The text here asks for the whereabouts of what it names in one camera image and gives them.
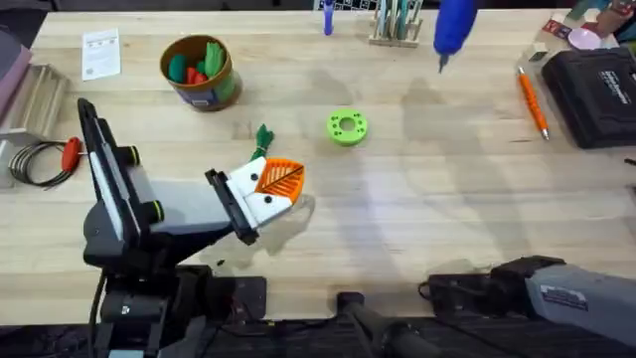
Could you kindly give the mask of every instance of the glue gun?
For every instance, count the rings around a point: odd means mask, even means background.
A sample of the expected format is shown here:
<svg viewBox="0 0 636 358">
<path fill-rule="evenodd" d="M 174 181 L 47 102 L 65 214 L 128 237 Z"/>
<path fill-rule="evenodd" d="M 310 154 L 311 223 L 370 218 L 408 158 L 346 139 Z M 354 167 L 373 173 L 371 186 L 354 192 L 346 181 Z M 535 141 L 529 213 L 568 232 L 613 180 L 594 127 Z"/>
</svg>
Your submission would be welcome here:
<svg viewBox="0 0 636 358">
<path fill-rule="evenodd" d="M 435 24 L 433 47 L 439 54 L 439 72 L 450 56 L 461 50 L 477 17 L 474 0 L 443 0 Z"/>
</svg>

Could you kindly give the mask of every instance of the black case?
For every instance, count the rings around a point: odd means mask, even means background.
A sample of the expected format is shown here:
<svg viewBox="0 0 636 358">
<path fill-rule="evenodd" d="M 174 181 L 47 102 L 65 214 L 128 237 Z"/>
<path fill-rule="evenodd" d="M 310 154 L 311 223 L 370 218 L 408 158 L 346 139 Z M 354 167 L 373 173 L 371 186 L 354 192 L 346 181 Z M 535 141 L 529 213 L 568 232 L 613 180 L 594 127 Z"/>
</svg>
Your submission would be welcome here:
<svg viewBox="0 0 636 358">
<path fill-rule="evenodd" d="M 542 75 L 576 144 L 636 144 L 636 64 L 624 48 L 564 51 Z"/>
</svg>

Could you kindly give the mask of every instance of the paper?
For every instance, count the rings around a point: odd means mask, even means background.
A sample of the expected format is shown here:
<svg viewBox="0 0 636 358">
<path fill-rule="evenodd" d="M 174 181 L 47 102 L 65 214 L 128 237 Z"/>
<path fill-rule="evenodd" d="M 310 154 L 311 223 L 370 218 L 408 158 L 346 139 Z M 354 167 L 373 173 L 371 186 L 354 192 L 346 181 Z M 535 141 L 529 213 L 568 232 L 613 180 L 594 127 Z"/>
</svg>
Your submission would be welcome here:
<svg viewBox="0 0 636 358">
<path fill-rule="evenodd" d="M 119 31 L 117 29 L 85 33 L 81 45 L 81 79 L 95 80 L 119 75 Z"/>
</svg>

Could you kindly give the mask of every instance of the tin can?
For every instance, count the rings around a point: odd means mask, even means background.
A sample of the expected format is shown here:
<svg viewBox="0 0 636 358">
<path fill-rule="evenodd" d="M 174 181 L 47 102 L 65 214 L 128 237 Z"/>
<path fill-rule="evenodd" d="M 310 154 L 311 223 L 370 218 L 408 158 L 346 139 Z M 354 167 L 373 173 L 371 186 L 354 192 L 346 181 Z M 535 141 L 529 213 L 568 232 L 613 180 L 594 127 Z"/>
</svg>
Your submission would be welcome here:
<svg viewBox="0 0 636 358">
<path fill-rule="evenodd" d="M 168 67 L 175 55 L 186 57 L 186 66 L 195 68 L 197 62 L 206 57 L 208 43 L 219 44 L 225 51 L 226 58 L 221 70 L 212 78 L 197 85 L 178 84 L 168 77 Z M 177 40 L 170 45 L 161 56 L 161 73 L 170 86 L 179 94 L 183 101 L 200 111 L 223 109 L 239 98 L 241 81 L 234 70 L 230 51 L 219 39 L 208 35 L 192 35 Z"/>
</svg>

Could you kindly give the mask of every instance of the wooden table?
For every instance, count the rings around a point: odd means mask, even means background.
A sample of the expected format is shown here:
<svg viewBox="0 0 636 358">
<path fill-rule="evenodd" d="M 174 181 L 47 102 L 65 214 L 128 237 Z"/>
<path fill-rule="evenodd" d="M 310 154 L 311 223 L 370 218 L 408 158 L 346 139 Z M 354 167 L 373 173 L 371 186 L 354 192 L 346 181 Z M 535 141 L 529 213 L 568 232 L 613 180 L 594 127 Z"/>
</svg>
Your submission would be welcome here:
<svg viewBox="0 0 636 358">
<path fill-rule="evenodd" d="M 72 79 L 59 139 L 80 135 L 85 96 L 155 178 L 203 181 L 244 164 L 262 123 L 276 132 L 271 155 L 305 163 L 303 205 L 257 245 L 228 237 L 190 260 L 266 276 L 270 317 L 326 316 L 344 289 L 385 313 L 422 314 L 415 288 L 428 274 L 523 255 L 636 278 L 636 168 L 622 163 L 636 153 L 583 152 L 554 117 L 544 142 L 522 102 L 515 61 L 550 13 L 482 11 L 442 75 L 435 12 L 423 12 L 416 50 L 369 46 L 371 13 L 338 13 L 325 37 L 322 14 L 306 12 L 55 13 L 33 50 Z M 81 33 L 110 28 L 122 74 L 83 83 Z M 160 75 L 162 50 L 191 33 L 232 52 L 245 89 L 227 110 L 192 111 Z M 326 136 L 341 107 L 370 121 L 358 146 Z M 0 324 L 87 321 L 97 270 L 82 260 L 81 225 L 93 202 L 86 162 L 54 190 L 0 194 Z"/>
</svg>

